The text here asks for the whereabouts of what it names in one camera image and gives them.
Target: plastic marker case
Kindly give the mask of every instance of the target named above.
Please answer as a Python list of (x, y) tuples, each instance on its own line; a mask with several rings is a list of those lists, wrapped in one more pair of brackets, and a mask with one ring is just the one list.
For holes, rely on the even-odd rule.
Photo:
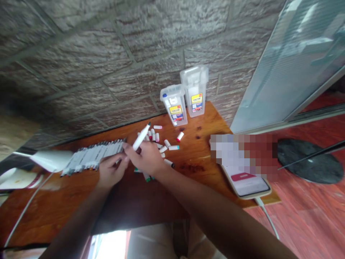
[(182, 85), (171, 85), (161, 90), (161, 101), (164, 103), (170, 120), (175, 127), (188, 123), (183, 96)]
[(199, 65), (188, 68), (180, 72), (180, 77), (186, 94), (189, 116), (195, 117), (204, 114), (208, 67)]

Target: paper cup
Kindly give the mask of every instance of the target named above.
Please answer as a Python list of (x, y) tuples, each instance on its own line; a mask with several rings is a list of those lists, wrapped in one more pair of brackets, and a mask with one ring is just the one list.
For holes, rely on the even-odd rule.
[(0, 176), (0, 190), (35, 188), (43, 175), (12, 168)]

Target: smartphone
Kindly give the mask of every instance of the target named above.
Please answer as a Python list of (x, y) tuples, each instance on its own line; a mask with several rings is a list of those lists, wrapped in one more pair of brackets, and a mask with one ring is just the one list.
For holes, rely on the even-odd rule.
[(223, 165), (221, 167), (235, 194), (240, 199), (249, 200), (268, 195), (272, 192), (272, 188), (266, 179), (245, 173), (238, 167), (227, 167)]

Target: pixelated area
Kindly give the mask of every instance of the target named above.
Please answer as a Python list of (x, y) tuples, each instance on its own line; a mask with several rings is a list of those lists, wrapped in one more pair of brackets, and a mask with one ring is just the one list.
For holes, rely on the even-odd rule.
[(211, 135), (210, 144), (217, 164), (277, 181), (276, 135)]

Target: white cable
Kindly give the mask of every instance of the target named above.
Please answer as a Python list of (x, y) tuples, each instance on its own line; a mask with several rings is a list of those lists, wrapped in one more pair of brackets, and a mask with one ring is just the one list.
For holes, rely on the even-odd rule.
[(269, 222), (270, 222), (270, 224), (271, 224), (271, 226), (272, 226), (272, 228), (273, 228), (274, 234), (276, 235), (277, 239), (279, 240), (278, 232), (277, 232), (276, 228), (274, 227), (274, 224), (273, 224), (273, 222), (271, 221), (271, 218), (270, 218), (269, 214), (267, 213), (267, 210), (266, 210), (265, 205), (264, 205), (264, 203), (262, 202), (261, 198), (260, 198), (260, 197), (256, 197), (256, 198), (255, 198), (255, 201), (256, 201), (256, 203), (262, 208), (263, 212), (265, 212), (266, 217), (267, 217), (267, 219), (269, 220)]
[(29, 207), (30, 203), (32, 202), (33, 198), (35, 197), (35, 195), (38, 193), (38, 191), (41, 189), (41, 187), (49, 180), (49, 178), (50, 178), (52, 175), (53, 175), (53, 173), (51, 173), (51, 174), (47, 177), (47, 179), (45, 179), (45, 181), (44, 181), (43, 183), (41, 183), (41, 184), (37, 187), (36, 191), (35, 191), (35, 192), (33, 193), (33, 195), (31, 196), (30, 200), (28, 201), (28, 203), (26, 204), (25, 208), (23, 209), (23, 212), (22, 212), (21, 215), (19, 216), (19, 218), (18, 218), (16, 224), (14, 225), (14, 227), (13, 227), (11, 233), (8, 235), (8, 238), (7, 238), (6, 243), (5, 243), (5, 245), (4, 245), (5, 248), (8, 246), (8, 243), (10, 242), (10, 239), (11, 239), (11, 237), (12, 237), (12, 235), (13, 235), (15, 229), (17, 228), (17, 226), (18, 226), (20, 220), (22, 219), (24, 213), (25, 213), (26, 210), (28, 209), (28, 207)]

